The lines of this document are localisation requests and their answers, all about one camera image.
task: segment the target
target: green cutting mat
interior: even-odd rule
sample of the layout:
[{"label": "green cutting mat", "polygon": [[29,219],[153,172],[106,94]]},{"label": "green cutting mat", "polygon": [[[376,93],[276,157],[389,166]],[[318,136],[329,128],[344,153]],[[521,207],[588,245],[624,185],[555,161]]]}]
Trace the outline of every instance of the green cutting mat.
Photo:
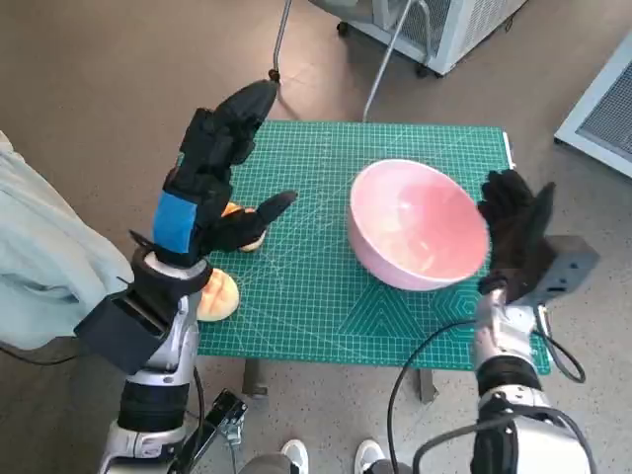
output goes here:
[{"label": "green cutting mat", "polygon": [[[284,190],[299,198],[257,252],[211,256],[237,281],[241,304],[227,320],[200,325],[201,354],[401,365],[432,331],[472,316],[478,276],[408,292],[357,262],[347,242],[349,192],[362,168],[384,158],[431,165],[475,199],[488,172],[508,168],[509,159],[504,134],[493,127],[266,122],[253,155],[234,169],[233,200],[256,206]],[[471,329],[453,330],[416,366],[470,369],[471,340]],[[538,367],[547,372],[538,344]]]}]

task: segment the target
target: concrete floor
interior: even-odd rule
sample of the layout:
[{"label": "concrete floor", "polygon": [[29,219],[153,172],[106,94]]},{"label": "concrete floor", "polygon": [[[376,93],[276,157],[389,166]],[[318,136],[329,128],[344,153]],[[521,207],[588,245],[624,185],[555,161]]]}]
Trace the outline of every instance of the concrete floor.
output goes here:
[{"label": "concrete floor", "polygon": [[[129,254],[126,230],[147,232],[192,111],[217,104],[270,67],[282,0],[0,0],[0,128],[99,232]],[[383,48],[336,35],[336,19],[295,2],[282,51],[274,119],[356,120]],[[601,254],[590,283],[553,305],[560,341],[584,363],[574,386],[547,393],[589,436],[601,472],[630,472],[632,183],[552,134],[632,24],[629,0],[532,0],[447,77],[415,78],[395,58],[371,118],[505,128],[520,171],[558,183],[551,231],[578,233]],[[57,342],[42,356],[68,352]],[[242,361],[204,357],[211,400],[239,390]],[[239,462],[291,436],[312,472],[350,472],[357,444],[385,446],[395,369],[267,363],[270,400],[253,404]],[[118,403],[120,376],[95,358],[36,368],[0,357],[0,472],[94,472]],[[475,417],[473,376],[439,373],[422,408],[413,380],[396,410],[402,459],[432,435]],[[437,449],[425,472],[467,472],[471,439]],[[198,472],[228,472],[216,443]]]}]

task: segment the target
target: table leg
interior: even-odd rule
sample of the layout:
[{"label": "table leg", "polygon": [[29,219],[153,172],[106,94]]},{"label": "table leg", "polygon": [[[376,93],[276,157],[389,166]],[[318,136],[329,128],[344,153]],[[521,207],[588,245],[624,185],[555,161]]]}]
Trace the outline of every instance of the table leg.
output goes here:
[{"label": "table leg", "polygon": [[242,393],[252,398],[268,397],[268,385],[261,373],[261,362],[258,358],[247,358],[245,362]]},{"label": "table leg", "polygon": [[371,104],[373,103],[373,99],[375,98],[375,93],[377,93],[377,88],[379,87],[380,82],[382,81],[382,76],[384,75],[384,70],[386,69],[386,65],[391,58],[391,54],[393,52],[393,48],[395,47],[395,43],[397,42],[397,38],[399,37],[400,32],[402,31],[402,27],[404,23],[406,23],[406,19],[408,18],[408,12],[411,9],[413,3],[416,3],[420,6],[422,11],[424,12],[424,26],[426,28],[426,56],[424,57],[424,63],[427,63],[432,54],[432,30],[431,30],[431,11],[428,8],[428,4],[425,0],[408,0],[406,5],[404,6],[404,10],[402,10],[402,14],[397,22],[397,26],[395,27],[395,31],[392,34],[391,41],[388,43],[386,47],[386,52],[384,53],[384,57],[382,58],[382,62],[379,65],[379,69],[377,70],[377,75],[373,80],[373,85],[371,86],[371,91],[368,94],[368,99],[366,99],[366,104],[364,105],[364,112],[362,113],[362,121],[366,121],[368,117],[368,110],[371,108]]},{"label": "table leg", "polygon": [[289,9],[292,6],[292,0],[285,0],[285,6],[283,7],[283,15],[280,18],[280,25],[278,27],[278,34],[276,35],[275,52],[273,54],[273,68],[268,72],[271,81],[280,81],[280,71],[278,69],[278,54],[280,53],[280,45],[283,41],[283,34],[285,33],[285,27],[287,26],[287,17],[289,16]]},{"label": "table leg", "polygon": [[429,368],[420,368],[419,373],[419,397],[424,405],[432,403],[438,395],[433,382],[433,371]]}]

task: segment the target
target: bread bun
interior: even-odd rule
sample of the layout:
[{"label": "bread bun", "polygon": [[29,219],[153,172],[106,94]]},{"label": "bread bun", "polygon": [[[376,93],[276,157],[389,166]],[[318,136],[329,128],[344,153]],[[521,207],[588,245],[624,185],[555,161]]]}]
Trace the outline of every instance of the bread bun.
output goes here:
[{"label": "bread bun", "polygon": [[208,283],[201,291],[197,307],[199,321],[221,321],[239,306],[239,288],[235,280],[220,269],[213,269]]}]

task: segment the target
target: black glove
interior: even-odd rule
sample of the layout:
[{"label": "black glove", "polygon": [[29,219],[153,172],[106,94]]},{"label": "black glove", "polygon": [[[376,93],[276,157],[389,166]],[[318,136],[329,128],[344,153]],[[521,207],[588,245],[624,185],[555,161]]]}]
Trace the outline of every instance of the black glove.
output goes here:
[{"label": "black glove", "polygon": [[205,254],[213,250],[232,252],[248,244],[257,242],[266,228],[279,217],[295,200],[294,191],[285,191],[269,197],[255,212],[241,208],[219,219],[212,231],[201,243]]},{"label": "black glove", "polygon": [[553,211],[555,184],[548,183],[537,196],[514,170],[491,172],[483,185],[483,200],[478,208],[490,229],[492,259],[490,272],[479,282],[483,294],[492,289],[513,287],[519,296],[527,261],[544,239]]},{"label": "black glove", "polygon": [[158,259],[190,267],[213,250],[231,251],[256,242],[266,227],[296,199],[295,192],[270,197],[256,212],[222,217],[232,195],[231,166],[243,163],[255,147],[278,84],[258,81],[233,94],[214,111],[197,109],[168,174],[154,215]]}]

